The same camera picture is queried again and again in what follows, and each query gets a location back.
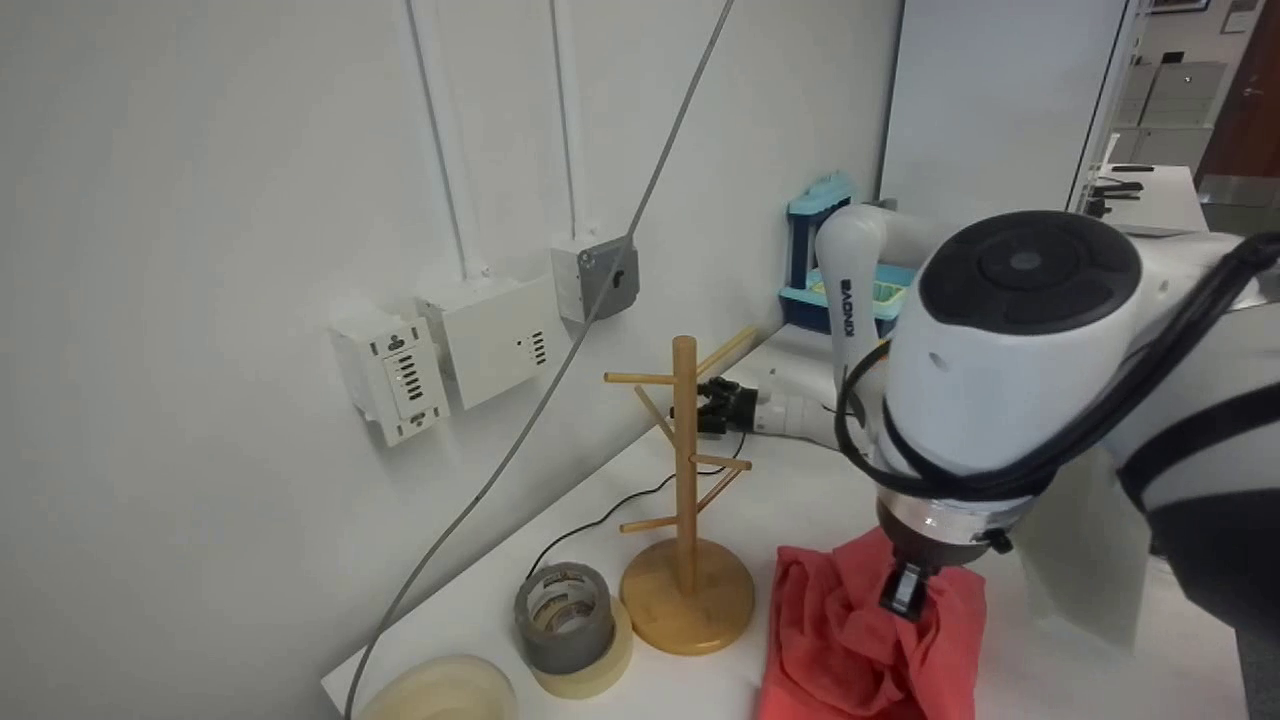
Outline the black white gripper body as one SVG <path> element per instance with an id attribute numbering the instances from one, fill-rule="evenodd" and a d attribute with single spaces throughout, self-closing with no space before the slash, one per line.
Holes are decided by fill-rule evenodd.
<path id="1" fill-rule="evenodd" d="M 972 565 L 984 554 L 1009 554 L 1011 529 L 1029 518 L 1033 500 L 923 500 L 906 491 L 876 497 L 876 520 L 893 539 L 893 573 L 880 603 L 906 619 L 927 610 L 927 581 L 939 570 Z"/>

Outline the white static robot arm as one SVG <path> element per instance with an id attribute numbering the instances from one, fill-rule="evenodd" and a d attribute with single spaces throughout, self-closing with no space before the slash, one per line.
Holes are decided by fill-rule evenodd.
<path id="1" fill-rule="evenodd" d="M 789 435 L 822 447 L 835 444 L 832 421 L 841 386 L 880 344 L 880 269 L 915 277 L 939 242 L 939 224 L 876 203 L 843 203 L 794 222 L 789 294 L 806 294 L 822 314 L 822 328 L 832 339 L 832 386 L 817 391 L 789 371 L 770 371 L 754 416 L 761 435 Z"/>

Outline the white moving robot arm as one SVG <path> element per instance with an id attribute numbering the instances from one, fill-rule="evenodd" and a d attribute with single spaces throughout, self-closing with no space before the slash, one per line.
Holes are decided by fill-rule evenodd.
<path id="1" fill-rule="evenodd" d="M 1278 720 L 1280 238 L 1159 231 L 1020 207 L 939 231 L 843 207 L 817 242 L 835 447 L 876 485 L 880 603 L 915 624 L 939 577 L 1092 447 L 1181 594 L 1237 633 L 1247 720 Z"/>

